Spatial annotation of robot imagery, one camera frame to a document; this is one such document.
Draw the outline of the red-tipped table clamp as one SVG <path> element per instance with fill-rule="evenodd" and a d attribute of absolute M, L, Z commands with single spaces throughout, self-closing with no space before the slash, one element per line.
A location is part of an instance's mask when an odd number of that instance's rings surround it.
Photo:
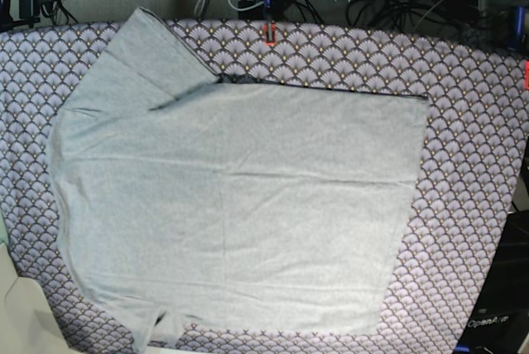
<path fill-rule="evenodd" d="M 274 19 L 271 12 L 271 0 L 262 0 L 264 10 L 264 43 L 274 45 L 276 43 Z"/>

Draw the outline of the fan-patterned table cloth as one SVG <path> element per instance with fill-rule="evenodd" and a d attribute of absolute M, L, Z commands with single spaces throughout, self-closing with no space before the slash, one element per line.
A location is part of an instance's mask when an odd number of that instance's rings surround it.
<path fill-rule="evenodd" d="M 528 138 L 525 60 L 454 42 L 339 26 L 180 20 L 171 29 L 216 73 L 313 88 L 423 95 L 431 106 L 412 216 L 378 331 L 349 337 L 214 332 L 178 342 L 208 353 L 449 353 L 498 247 Z M 91 23 L 1 36 L 1 213 L 9 253 L 45 292 L 69 347 L 129 353 L 131 334 L 76 290 L 55 244 L 45 143 L 55 112 L 116 35 Z"/>

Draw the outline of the red clamp at right edge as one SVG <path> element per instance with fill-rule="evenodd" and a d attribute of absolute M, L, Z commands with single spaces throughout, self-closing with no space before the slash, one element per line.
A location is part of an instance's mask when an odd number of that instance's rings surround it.
<path fill-rule="evenodd" d="M 524 79 L 524 88 L 529 89 L 529 61 L 525 63 L 525 79 Z"/>

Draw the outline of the light grey T-shirt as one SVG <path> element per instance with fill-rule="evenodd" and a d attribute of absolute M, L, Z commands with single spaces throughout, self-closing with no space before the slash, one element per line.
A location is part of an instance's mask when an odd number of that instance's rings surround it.
<path fill-rule="evenodd" d="M 372 334 L 428 108 L 424 98 L 220 83 L 136 10 L 52 123 L 62 259 L 139 352 L 191 323 Z"/>

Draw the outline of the blue clamp post right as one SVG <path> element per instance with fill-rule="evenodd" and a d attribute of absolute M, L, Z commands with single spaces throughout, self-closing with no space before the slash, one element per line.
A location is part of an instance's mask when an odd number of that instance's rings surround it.
<path fill-rule="evenodd" d="M 516 6 L 511 9 L 508 16 L 508 48 L 519 51 L 523 44 L 526 8 Z"/>

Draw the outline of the black OpenArm box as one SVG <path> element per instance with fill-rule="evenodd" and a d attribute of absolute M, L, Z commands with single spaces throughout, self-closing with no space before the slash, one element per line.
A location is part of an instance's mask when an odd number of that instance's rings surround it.
<path fill-rule="evenodd" d="M 528 211 L 511 213 L 455 353 L 520 353 L 528 344 Z"/>

